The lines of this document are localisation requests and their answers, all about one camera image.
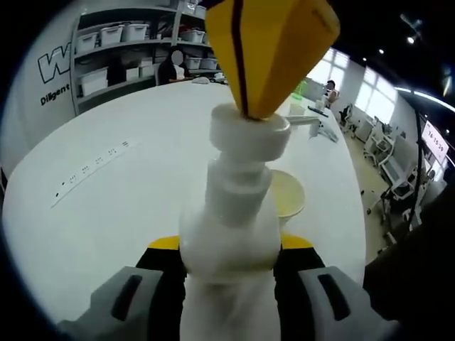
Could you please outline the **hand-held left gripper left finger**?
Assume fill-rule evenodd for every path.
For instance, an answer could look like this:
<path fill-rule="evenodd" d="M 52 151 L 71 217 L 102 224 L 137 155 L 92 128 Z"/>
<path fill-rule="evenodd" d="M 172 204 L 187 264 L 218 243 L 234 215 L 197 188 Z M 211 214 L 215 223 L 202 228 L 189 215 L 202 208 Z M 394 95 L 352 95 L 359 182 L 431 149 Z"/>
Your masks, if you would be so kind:
<path fill-rule="evenodd" d="M 180 340 L 187 270 L 177 235 L 148 245 L 136 266 L 125 266 L 94 290 L 76 320 L 58 323 L 64 340 Z"/>

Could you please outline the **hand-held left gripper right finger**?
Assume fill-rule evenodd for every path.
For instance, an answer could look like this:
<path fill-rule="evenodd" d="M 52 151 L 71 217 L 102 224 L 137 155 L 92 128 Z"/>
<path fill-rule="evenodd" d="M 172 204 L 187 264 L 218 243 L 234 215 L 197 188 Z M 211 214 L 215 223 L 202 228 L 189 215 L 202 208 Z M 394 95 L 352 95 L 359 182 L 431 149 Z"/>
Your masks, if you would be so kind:
<path fill-rule="evenodd" d="M 394 340 L 397 323 L 381 317 L 360 284 L 325 266 L 304 238 L 281 234 L 275 299 L 282 340 Z"/>

